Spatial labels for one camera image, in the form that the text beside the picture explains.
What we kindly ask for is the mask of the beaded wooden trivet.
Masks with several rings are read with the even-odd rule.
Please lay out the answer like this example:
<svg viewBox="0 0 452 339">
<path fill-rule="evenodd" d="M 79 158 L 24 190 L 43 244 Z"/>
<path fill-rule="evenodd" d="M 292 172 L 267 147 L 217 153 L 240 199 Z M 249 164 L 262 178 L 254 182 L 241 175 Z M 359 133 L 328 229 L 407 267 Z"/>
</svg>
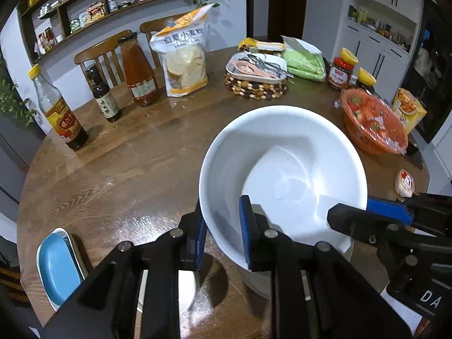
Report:
<svg viewBox="0 0 452 339">
<path fill-rule="evenodd" d="M 289 87 L 286 81 L 282 83 L 259 83 L 233 78 L 225 74 L 225 86 L 235 95 L 251 100 L 274 100 L 281 98 Z"/>
</svg>

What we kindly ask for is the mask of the yellow cap dark bottle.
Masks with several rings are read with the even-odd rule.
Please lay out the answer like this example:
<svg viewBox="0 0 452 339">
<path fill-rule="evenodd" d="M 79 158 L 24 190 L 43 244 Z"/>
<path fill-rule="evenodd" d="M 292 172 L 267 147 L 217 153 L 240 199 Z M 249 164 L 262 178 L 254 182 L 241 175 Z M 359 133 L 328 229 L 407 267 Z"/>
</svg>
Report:
<svg viewBox="0 0 452 339">
<path fill-rule="evenodd" d="M 364 68 L 358 69 L 356 86 L 373 94 L 375 92 L 375 84 L 377 80 L 373 75 Z"/>
</svg>

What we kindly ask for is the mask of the white kitchen cabinet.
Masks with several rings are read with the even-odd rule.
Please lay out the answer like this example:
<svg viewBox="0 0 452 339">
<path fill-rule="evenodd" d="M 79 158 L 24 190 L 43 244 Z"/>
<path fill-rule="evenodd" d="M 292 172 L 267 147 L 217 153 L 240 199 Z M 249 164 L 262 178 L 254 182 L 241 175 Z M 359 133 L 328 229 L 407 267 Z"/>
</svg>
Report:
<svg viewBox="0 0 452 339">
<path fill-rule="evenodd" d="M 390 102 L 408 72 L 421 27 L 424 0 L 342 0 L 333 56 L 344 47 L 376 78 L 376 93 Z"/>
</svg>

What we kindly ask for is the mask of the wooden chair left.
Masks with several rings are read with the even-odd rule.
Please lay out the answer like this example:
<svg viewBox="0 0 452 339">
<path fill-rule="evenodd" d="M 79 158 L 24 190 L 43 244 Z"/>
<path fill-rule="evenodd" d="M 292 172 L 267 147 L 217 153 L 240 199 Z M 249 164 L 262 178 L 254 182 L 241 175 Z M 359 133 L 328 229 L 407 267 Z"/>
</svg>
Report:
<svg viewBox="0 0 452 339">
<path fill-rule="evenodd" d="M 131 33 L 127 29 L 104 39 L 76 54 L 73 62 L 81 68 L 84 76 L 86 76 L 88 64 L 95 64 L 105 82 L 118 86 L 125 82 L 125 74 L 116 52 L 119 48 L 118 40 Z"/>
</svg>

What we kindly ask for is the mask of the yellow packet behind tray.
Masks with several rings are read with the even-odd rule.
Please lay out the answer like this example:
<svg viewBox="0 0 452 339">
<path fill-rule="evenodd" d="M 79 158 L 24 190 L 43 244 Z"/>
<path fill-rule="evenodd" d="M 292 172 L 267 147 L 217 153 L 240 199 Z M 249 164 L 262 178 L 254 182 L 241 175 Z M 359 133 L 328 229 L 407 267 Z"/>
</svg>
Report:
<svg viewBox="0 0 452 339">
<path fill-rule="evenodd" d="M 258 41 L 253 38 L 246 38 L 238 44 L 238 50 L 249 52 L 282 53 L 286 50 L 286 45 L 279 42 Z"/>
</svg>

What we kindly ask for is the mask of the white tray with utensils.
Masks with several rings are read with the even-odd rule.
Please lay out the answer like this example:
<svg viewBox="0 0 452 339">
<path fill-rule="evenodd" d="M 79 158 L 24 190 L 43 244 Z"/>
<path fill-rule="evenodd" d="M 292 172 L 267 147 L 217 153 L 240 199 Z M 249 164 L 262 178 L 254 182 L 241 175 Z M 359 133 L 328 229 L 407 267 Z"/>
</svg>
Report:
<svg viewBox="0 0 452 339">
<path fill-rule="evenodd" d="M 271 54 L 238 52 L 234 54 L 225 70 L 240 81 L 276 84 L 294 76 L 287 70 L 286 61 Z"/>
</svg>

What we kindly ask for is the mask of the small dark soy sauce bottle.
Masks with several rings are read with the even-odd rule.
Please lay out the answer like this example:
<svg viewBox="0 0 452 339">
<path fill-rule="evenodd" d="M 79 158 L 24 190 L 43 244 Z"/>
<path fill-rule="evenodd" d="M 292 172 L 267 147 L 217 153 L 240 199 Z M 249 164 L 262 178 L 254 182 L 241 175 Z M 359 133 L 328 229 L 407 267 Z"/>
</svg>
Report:
<svg viewBox="0 0 452 339">
<path fill-rule="evenodd" d="M 97 65 L 92 64 L 85 70 L 87 81 L 98 107 L 109 123 L 113 123 L 121 117 L 121 109 L 115 102 L 110 92 L 110 87 L 102 78 Z"/>
</svg>

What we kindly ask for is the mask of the flour bag white orange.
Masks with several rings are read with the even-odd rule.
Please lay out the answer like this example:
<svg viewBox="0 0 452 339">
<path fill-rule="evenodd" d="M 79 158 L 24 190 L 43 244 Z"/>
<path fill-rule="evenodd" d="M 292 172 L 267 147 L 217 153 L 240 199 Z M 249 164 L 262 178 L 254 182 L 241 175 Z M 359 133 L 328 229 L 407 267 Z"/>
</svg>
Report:
<svg viewBox="0 0 452 339">
<path fill-rule="evenodd" d="M 162 64 L 168 97 L 187 96 L 208 84 L 205 44 L 212 8 L 208 4 L 186 13 L 150 39 Z"/>
</svg>

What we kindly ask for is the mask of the large vinegar bottle yellow cap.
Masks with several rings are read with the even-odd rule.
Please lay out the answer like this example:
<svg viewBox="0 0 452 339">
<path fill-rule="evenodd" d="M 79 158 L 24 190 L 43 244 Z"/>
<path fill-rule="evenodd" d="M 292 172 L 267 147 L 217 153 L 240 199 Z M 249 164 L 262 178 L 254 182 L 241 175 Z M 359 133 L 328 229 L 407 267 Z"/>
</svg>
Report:
<svg viewBox="0 0 452 339">
<path fill-rule="evenodd" d="M 28 76 L 34 84 L 39 108 L 53 130 L 71 150 L 82 149 L 88 135 L 60 90 L 46 79 L 38 64 L 28 71 Z"/>
</svg>

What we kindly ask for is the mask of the yellow snack box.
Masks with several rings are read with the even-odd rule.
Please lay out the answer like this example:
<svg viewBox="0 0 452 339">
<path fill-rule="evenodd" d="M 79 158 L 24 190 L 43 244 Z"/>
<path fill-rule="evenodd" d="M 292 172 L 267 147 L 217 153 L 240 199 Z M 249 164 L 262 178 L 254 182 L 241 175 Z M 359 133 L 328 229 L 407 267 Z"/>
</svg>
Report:
<svg viewBox="0 0 452 339">
<path fill-rule="evenodd" d="M 392 110 L 409 134 L 427 114 L 421 102 L 404 88 L 398 88 L 392 102 Z"/>
</svg>

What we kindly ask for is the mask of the small white bowl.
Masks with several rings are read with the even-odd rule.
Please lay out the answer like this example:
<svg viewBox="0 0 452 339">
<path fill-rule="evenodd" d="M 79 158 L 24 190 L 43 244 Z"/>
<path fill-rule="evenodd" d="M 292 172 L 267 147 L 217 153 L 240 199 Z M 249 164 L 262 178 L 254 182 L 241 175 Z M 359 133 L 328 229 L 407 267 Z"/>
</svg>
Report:
<svg viewBox="0 0 452 339">
<path fill-rule="evenodd" d="M 179 270 L 174 275 L 168 275 L 168 282 L 160 288 L 150 288 L 149 270 L 142 272 L 140 280 L 140 291 L 138 295 L 137 311 L 142 313 L 148 310 L 151 304 L 158 298 L 168 298 L 173 307 L 179 308 L 182 315 L 192 306 L 198 291 L 198 273 L 193 271 Z"/>
</svg>

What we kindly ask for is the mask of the green plastic bag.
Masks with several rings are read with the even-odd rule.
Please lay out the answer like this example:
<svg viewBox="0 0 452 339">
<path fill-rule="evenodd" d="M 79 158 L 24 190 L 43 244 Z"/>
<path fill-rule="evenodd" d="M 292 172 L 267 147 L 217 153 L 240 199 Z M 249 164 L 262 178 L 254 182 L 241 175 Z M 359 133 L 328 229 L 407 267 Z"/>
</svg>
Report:
<svg viewBox="0 0 452 339">
<path fill-rule="evenodd" d="M 286 46 L 283 59 L 289 73 L 315 82 L 323 82 L 326 79 L 326 66 L 321 50 L 293 37 L 283 36 L 283 43 Z"/>
</svg>

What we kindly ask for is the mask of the large white bowl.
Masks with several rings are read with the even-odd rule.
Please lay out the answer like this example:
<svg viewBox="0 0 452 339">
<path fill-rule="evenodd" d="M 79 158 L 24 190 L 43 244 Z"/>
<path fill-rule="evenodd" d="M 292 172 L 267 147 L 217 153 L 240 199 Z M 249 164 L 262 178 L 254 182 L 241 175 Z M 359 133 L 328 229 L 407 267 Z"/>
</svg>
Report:
<svg viewBox="0 0 452 339">
<path fill-rule="evenodd" d="M 216 136 L 202 162 L 199 201 L 211 235 L 236 265 L 247 268 L 239 199 L 292 240 L 326 241 L 349 256 L 352 240 L 332 230 L 338 203 L 365 209 L 366 173 L 348 137 L 308 109 L 268 106 L 239 116 Z"/>
</svg>

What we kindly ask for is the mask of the red sauce glass bottle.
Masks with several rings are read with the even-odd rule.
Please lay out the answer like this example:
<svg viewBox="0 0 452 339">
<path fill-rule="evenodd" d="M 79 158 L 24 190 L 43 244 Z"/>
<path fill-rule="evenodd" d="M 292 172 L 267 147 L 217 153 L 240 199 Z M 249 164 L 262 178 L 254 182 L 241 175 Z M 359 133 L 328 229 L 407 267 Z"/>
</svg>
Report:
<svg viewBox="0 0 452 339">
<path fill-rule="evenodd" d="M 129 92 L 139 107 L 147 107 L 158 100 L 158 86 L 153 69 L 137 40 L 137 33 L 119 38 L 118 44 Z"/>
</svg>

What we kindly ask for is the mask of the white round plate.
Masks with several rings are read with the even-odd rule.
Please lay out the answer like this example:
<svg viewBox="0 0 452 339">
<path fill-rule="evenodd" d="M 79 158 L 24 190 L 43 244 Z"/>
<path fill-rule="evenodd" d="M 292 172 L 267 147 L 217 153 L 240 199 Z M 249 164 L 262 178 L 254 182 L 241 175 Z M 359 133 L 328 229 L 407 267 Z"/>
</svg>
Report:
<svg viewBox="0 0 452 339">
<path fill-rule="evenodd" d="M 350 241 L 350 246 L 345 243 L 334 247 L 349 262 L 352 257 L 354 243 Z M 241 267 L 238 268 L 241 278 L 245 285 L 258 295 L 265 298 L 272 298 L 272 276 L 270 272 L 251 272 Z M 310 300 L 309 285 L 307 284 L 306 274 L 299 271 L 297 275 L 288 278 L 286 275 L 280 279 L 281 287 L 288 292 L 289 288 L 294 288 L 295 292 L 301 293 L 303 300 Z"/>
</svg>

